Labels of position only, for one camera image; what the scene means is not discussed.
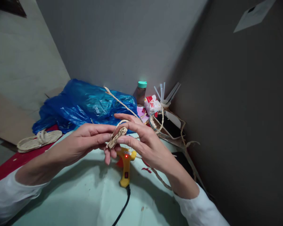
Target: paper on wall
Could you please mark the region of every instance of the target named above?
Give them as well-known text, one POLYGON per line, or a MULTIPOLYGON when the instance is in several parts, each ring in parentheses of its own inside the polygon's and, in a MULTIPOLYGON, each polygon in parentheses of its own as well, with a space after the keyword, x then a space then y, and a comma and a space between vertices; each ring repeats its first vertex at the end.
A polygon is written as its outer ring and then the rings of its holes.
POLYGON ((245 11, 235 28, 234 33, 261 23, 275 1, 276 0, 265 0, 245 11))

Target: person's right hand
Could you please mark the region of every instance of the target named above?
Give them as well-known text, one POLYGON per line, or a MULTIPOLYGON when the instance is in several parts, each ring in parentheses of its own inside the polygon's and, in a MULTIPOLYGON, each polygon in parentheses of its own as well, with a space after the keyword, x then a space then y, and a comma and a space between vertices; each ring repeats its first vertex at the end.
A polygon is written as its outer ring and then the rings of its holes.
POLYGON ((144 125, 140 119, 127 114, 114 114, 114 117, 129 121, 121 124, 114 134, 117 134, 121 128, 126 127, 127 129, 136 132, 140 137, 139 141, 131 136, 121 136, 117 140, 117 143, 126 144, 136 150, 150 167, 166 173, 166 170, 170 165, 178 163, 175 157, 155 134, 153 129, 144 125))

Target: white wall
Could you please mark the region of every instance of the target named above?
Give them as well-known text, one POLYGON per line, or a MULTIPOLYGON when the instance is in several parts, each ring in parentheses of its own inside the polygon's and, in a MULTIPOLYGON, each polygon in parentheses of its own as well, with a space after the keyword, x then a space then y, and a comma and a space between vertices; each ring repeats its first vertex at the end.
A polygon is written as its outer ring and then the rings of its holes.
POLYGON ((27 18, 0 10, 0 93, 34 119, 45 92, 69 75, 35 0, 20 0, 27 18))
POLYGON ((178 80, 176 66, 207 1, 40 0, 71 78, 133 94, 178 80))

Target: white sleeve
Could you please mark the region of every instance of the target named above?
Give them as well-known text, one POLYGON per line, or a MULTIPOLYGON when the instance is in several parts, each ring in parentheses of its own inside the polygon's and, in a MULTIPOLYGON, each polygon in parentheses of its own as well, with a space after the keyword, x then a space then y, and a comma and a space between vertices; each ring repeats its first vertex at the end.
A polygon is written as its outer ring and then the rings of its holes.
POLYGON ((199 187, 199 195, 194 199, 183 199, 174 194, 180 205, 182 215, 189 226, 229 226, 213 202, 209 200, 204 190, 199 187))
POLYGON ((20 184, 15 170, 0 181, 0 225, 14 217, 31 199, 37 198, 48 183, 36 186, 20 184))

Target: gray wall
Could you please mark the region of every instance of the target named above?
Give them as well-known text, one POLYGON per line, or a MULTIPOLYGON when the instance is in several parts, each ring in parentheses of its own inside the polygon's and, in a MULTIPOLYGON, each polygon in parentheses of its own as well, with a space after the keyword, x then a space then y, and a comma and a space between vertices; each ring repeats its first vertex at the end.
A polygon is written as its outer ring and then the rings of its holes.
POLYGON ((71 78, 133 94, 172 88, 207 0, 37 1, 71 78))
POLYGON ((214 1, 173 110, 190 154, 231 225, 283 225, 283 1, 233 33, 261 0, 214 1))

